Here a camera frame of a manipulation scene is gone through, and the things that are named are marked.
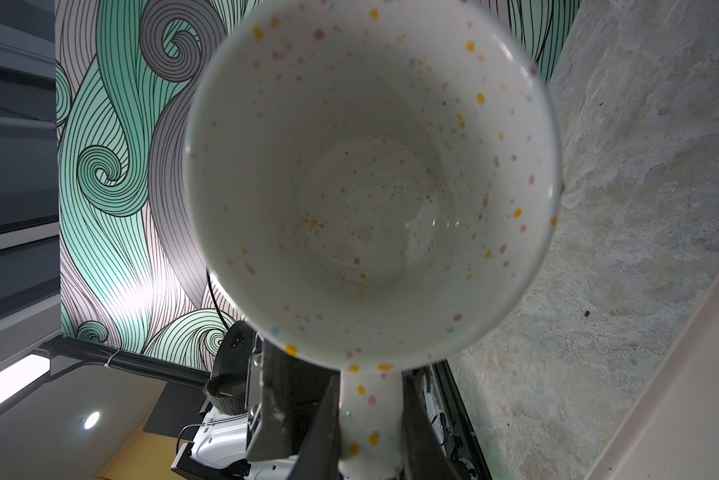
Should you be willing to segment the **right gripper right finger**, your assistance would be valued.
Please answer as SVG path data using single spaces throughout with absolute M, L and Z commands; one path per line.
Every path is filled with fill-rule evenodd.
M 457 480 L 459 474 L 437 441 L 421 396 L 423 371 L 403 374 L 403 472 L 409 480 Z

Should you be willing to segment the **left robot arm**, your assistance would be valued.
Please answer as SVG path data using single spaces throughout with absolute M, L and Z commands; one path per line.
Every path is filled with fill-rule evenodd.
M 261 370 L 262 342 L 245 322 L 225 335 L 206 391 L 209 410 L 195 425 L 194 437 L 180 442 L 171 470 L 185 479 L 286 479 L 296 460 L 251 462 L 247 448 L 251 422 L 258 412 L 259 390 L 253 380 Z

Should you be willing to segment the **cream speckled mug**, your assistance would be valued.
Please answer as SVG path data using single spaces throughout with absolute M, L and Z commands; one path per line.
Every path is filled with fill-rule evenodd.
M 260 4 L 202 75 L 184 184 L 255 330 L 340 372 L 350 479 L 399 474 L 403 372 L 509 315 L 563 189 L 545 85 L 477 1 Z

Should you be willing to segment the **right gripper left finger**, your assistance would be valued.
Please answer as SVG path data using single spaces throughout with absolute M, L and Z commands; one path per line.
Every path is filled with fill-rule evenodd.
M 327 388 L 309 433 L 288 479 L 340 480 L 341 457 L 340 378 L 334 376 Z

